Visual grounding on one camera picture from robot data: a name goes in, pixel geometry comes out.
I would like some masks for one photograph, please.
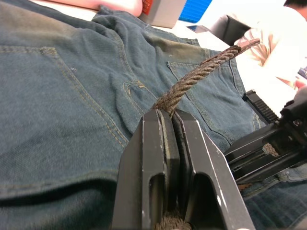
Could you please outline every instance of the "worn fabric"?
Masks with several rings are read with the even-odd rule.
[[[0,229],[108,228],[120,156],[141,116],[216,53],[121,11],[103,7],[87,22],[26,0],[1,0]],[[261,126],[243,93],[232,60],[194,86],[178,108],[225,151]],[[300,180],[304,173],[297,172]],[[288,227],[304,214],[306,185],[295,182],[293,195],[289,178],[244,191],[258,229]],[[283,201],[281,210],[296,212],[280,218],[268,204],[255,208],[257,199],[273,195]]]

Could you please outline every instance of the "black chair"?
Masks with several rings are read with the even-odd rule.
[[[241,38],[249,29],[250,27],[248,25],[227,15],[217,21],[211,33],[229,46],[233,46],[235,41]]]

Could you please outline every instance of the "jeans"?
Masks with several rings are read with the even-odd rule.
[[[108,228],[120,156],[141,116],[216,53],[122,11],[102,7],[87,22],[0,0],[0,229]],[[225,151],[262,125],[244,91],[231,60],[178,108]],[[258,229],[294,225],[307,211],[292,171],[243,191]],[[278,216],[266,207],[274,196],[295,211]]]

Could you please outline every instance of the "black device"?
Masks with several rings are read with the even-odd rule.
[[[306,162],[307,88],[278,118],[254,91],[245,100],[266,124],[221,153],[189,113],[147,112],[119,165],[112,229],[152,229],[177,205],[194,229],[254,230],[238,184]]]

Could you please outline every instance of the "brown rope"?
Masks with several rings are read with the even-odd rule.
[[[197,84],[198,81],[204,79],[215,69],[219,68],[225,62],[235,58],[252,46],[259,44],[259,39],[244,42],[237,46],[232,46],[229,49],[217,54],[216,56],[202,62],[198,67],[189,72],[180,81],[160,97],[153,105],[153,109],[165,110],[172,117],[177,107],[177,104],[183,95]],[[160,223],[154,226],[154,230],[192,230],[192,227],[184,222],[180,217],[178,208],[173,212],[168,212],[163,216]]]
[[[162,97],[160,97],[153,105],[152,109],[165,110],[172,117],[177,104],[193,85],[204,79],[225,62],[235,58],[252,46],[259,44],[259,42],[259,39],[254,39],[240,43],[237,46],[232,46],[214,57],[202,62],[198,67],[189,72],[180,81],[173,85],[168,92],[163,94]]]

